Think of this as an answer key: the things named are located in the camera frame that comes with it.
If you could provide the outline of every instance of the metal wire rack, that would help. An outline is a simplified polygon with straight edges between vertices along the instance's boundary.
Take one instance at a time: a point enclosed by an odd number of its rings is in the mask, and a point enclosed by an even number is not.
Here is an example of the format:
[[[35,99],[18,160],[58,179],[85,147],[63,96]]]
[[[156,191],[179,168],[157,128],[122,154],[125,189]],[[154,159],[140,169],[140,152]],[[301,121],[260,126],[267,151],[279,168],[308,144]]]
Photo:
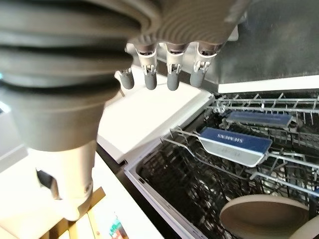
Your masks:
[[[290,112],[295,110],[302,115],[308,114],[306,119],[313,119],[311,115],[319,113],[318,99],[299,99],[296,104],[295,99],[281,100],[282,94],[277,99],[263,101],[258,97],[256,95],[253,100],[258,100],[251,102],[239,101],[238,97],[213,101],[187,128],[172,129],[170,136],[162,139],[162,145],[145,158],[138,172],[208,238],[237,238],[223,228],[219,213],[228,201],[244,195],[289,197],[309,206],[311,217],[319,213],[319,136],[315,132],[300,132],[302,128],[291,132],[256,125],[227,125],[227,130],[273,139],[265,160],[253,168],[208,153],[197,138],[205,126],[225,128],[226,110],[251,110],[249,107],[256,102],[264,104],[262,108],[273,113],[282,112],[283,108],[275,106],[285,104],[285,113],[289,109]],[[232,108],[238,107],[234,106],[238,102],[241,102],[241,108]],[[307,110],[309,102],[311,112]]]
[[[263,99],[259,94],[253,98],[240,98],[239,95],[231,99],[222,96],[215,99],[209,108],[215,113],[223,113],[226,110],[240,111],[259,111],[273,113],[294,113],[297,120],[302,118],[303,122],[307,122],[307,115],[310,117],[312,125],[314,125],[314,114],[319,117],[319,97],[307,99],[291,99],[285,98],[284,93],[281,93],[275,99]]]

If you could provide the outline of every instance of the upper dishwasher rack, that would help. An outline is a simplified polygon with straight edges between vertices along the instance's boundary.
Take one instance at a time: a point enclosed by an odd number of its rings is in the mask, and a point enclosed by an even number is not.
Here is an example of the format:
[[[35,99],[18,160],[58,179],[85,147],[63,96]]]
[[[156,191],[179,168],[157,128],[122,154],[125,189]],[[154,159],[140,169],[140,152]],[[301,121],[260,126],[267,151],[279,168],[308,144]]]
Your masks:
[[[263,181],[267,182],[265,188],[268,187],[270,191],[289,187],[299,191],[303,197],[304,194],[319,197],[317,190],[319,186],[319,135],[316,130],[319,118],[317,119],[317,116],[316,118],[314,117],[314,114],[318,114],[319,117],[318,100],[318,97],[285,98],[283,93],[278,98],[272,99],[263,99],[259,94],[252,99],[242,99],[238,95],[230,99],[222,96],[219,99],[213,99],[212,104],[206,108],[203,113],[202,124],[191,130],[183,130],[180,127],[171,129],[170,137],[163,138],[162,141],[183,148],[196,161],[211,166],[215,170],[226,173],[231,177],[240,180],[263,178]],[[223,119],[225,119],[227,111],[292,114],[295,119],[297,119],[298,115],[300,117],[301,114],[303,117],[299,120],[302,120],[303,124],[292,131],[289,128],[280,129],[228,122],[225,124]],[[273,143],[264,157],[254,165],[231,160],[235,162],[235,170],[225,166],[225,160],[227,161],[229,158],[209,151],[203,145],[200,130],[205,127],[269,138]],[[216,156],[221,158],[224,163],[221,165],[216,164]]]
[[[297,119],[299,117],[298,113],[300,113],[302,114],[304,123],[306,123],[306,115],[309,114],[313,125],[313,114],[318,114],[319,116],[319,97],[290,99],[285,98],[284,93],[281,93],[280,96],[275,99],[263,99],[259,94],[256,94],[252,98],[241,98],[239,95],[236,95],[229,99],[226,96],[222,96],[218,99],[214,99],[209,108],[213,109],[215,113],[223,113],[226,110],[296,113]]]

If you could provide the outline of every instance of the plate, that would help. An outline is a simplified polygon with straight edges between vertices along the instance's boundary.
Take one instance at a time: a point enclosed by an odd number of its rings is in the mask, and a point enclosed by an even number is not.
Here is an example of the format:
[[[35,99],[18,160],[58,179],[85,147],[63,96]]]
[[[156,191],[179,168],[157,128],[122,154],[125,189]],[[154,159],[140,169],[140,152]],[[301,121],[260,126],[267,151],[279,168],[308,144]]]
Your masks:
[[[304,204],[263,194],[233,199],[219,215],[227,230],[244,239],[288,239],[308,216]]]
[[[289,239],[313,239],[319,235],[319,216],[299,228]]]

